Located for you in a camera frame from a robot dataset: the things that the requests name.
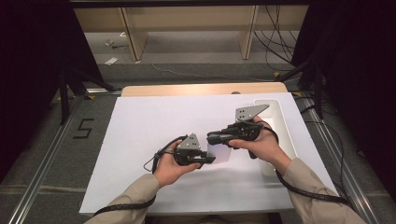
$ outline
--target sleeve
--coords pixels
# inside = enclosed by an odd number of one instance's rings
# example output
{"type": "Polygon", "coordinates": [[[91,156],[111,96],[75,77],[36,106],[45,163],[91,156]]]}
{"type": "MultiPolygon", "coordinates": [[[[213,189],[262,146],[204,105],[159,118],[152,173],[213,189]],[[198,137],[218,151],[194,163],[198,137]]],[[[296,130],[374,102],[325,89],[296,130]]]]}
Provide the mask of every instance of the sleeve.
{"type": "MultiPolygon", "coordinates": [[[[154,175],[142,175],[109,205],[119,203],[146,203],[158,192],[160,184],[154,175]]],[[[144,223],[148,209],[104,212],[92,217],[86,224],[144,223]]]]}
{"type": "MultiPolygon", "coordinates": [[[[337,196],[324,186],[318,176],[300,159],[291,161],[283,178],[295,188],[337,196]]],[[[289,196],[303,223],[365,223],[344,204],[315,200],[291,191],[289,191],[289,196]]]]}

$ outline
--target gray floor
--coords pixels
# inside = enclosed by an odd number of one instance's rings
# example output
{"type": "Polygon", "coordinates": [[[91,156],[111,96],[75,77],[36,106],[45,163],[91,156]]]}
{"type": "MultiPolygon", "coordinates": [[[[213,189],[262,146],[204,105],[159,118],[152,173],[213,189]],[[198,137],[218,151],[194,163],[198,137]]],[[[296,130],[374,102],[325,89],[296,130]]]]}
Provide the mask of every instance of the gray floor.
{"type": "MultiPolygon", "coordinates": [[[[282,35],[288,44],[293,45],[293,39],[288,33],[282,35]]],[[[171,83],[251,82],[257,79],[272,80],[274,72],[278,72],[265,63],[265,50],[255,37],[249,60],[242,60],[236,33],[233,32],[153,33],[149,35],[146,50],[139,63],[132,61],[128,48],[112,49],[106,46],[105,43],[109,38],[115,41],[113,45],[125,45],[125,39],[120,34],[87,34],[104,79],[117,87],[171,83]],[[113,65],[104,65],[103,63],[111,57],[117,57],[119,60],[113,65]]],[[[282,48],[276,48],[276,51],[282,52],[282,48]]],[[[267,56],[268,63],[273,67],[291,68],[275,55],[267,56]]],[[[297,81],[292,79],[285,84],[292,91],[296,89],[297,81]]],[[[87,86],[95,87],[91,83],[87,83],[87,86]]],[[[82,101],[24,223],[82,223],[88,219],[80,215],[78,209],[117,97],[118,95],[114,94],[103,94],[96,95],[93,100],[82,101]],[[89,127],[92,127],[92,132],[87,139],[75,139],[75,136],[85,134],[78,131],[82,119],[93,119],[87,122],[89,127]]],[[[306,108],[304,101],[304,99],[296,100],[301,110],[306,108]]],[[[336,109],[332,107],[331,101],[324,102],[327,103],[324,105],[326,111],[324,120],[340,135],[341,139],[334,138],[338,146],[341,144],[344,146],[345,160],[374,208],[379,223],[396,223],[395,202],[389,197],[367,160],[357,155],[358,146],[342,119],[336,115],[336,109]]],[[[310,113],[314,112],[307,111],[303,114],[304,120],[312,119],[310,113]]],[[[0,223],[7,223],[10,214],[31,182],[60,127],[60,117],[61,106],[55,96],[51,109],[37,128],[29,147],[22,152],[0,185],[0,223]]],[[[317,124],[306,125],[330,176],[338,182],[339,171],[318,134],[317,124]]],[[[301,223],[293,210],[281,212],[280,215],[285,224],[301,223]]]]}

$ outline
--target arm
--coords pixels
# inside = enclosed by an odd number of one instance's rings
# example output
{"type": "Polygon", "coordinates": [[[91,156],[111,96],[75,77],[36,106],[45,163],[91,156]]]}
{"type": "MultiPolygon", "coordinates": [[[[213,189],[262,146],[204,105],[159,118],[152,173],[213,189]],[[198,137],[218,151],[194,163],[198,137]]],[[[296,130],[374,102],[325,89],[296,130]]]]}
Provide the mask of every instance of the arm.
{"type": "MultiPolygon", "coordinates": [[[[326,188],[318,176],[301,160],[292,161],[269,131],[262,130],[254,141],[232,140],[229,144],[248,149],[259,159],[270,162],[295,188],[335,196],[335,193],[326,188]]],[[[304,223],[364,223],[352,209],[343,204],[314,200],[290,191],[289,196],[304,223]]]]}
{"type": "MultiPolygon", "coordinates": [[[[179,143],[180,141],[174,143],[169,148],[175,149],[179,143]]],[[[199,163],[179,166],[175,162],[173,155],[166,153],[161,157],[154,175],[142,175],[109,205],[120,203],[146,203],[157,194],[160,188],[175,183],[182,175],[200,166],[201,164],[199,163]]],[[[144,223],[147,211],[148,209],[144,208],[105,212],[91,218],[86,223],[144,223]]]]}

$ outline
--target person's left hand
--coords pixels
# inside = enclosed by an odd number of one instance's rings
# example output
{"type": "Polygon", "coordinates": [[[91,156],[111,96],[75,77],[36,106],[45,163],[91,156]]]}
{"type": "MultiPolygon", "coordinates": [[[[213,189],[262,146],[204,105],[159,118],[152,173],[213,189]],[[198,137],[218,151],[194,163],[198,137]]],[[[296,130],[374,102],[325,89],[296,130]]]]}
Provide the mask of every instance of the person's left hand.
{"type": "MultiPolygon", "coordinates": [[[[169,148],[175,149],[181,141],[177,141],[169,148]]],[[[180,166],[175,161],[172,154],[164,153],[158,162],[157,170],[154,172],[160,183],[160,188],[175,183],[182,175],[192,172],[201,166],[200,163],[193,163],[187,166],[180,166]]]]}

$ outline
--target hand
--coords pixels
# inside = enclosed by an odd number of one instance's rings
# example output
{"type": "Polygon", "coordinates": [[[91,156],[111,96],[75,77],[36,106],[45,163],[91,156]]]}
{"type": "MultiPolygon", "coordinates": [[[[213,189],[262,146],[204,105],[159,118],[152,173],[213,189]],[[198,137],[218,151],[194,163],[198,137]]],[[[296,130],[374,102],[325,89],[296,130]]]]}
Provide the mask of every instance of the hand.
{"type": "MultiPolygon", "coordinates": [[[[172,144],[169,148],[175,150],[176,146],[181,141],[177,141],[172,144]]],[[[157,170],[154,172],[160,183],[160,188],[175,183],[182,175],[192,172],[201,166],[200,163],[193,163],[187,166],[180,166],[175,161],[173,155],[164,153],[158,162],[157,170]]]]}
{"type": "MultiPolygon", "coordinates": [[[[259,122],[267,128],[271,128],[268,123],[263,122],[258,116],[254,117],[253,121],[259,122]]],[[[231,140],[229,144],[232,147],[245,148],[253,152],[261,160],[273,164],[282,175],[285,173],[291,161],[289,156],[280,148],[274,135],[267,130],[262,130],[254,141],[234,139],[231,140]]]]}

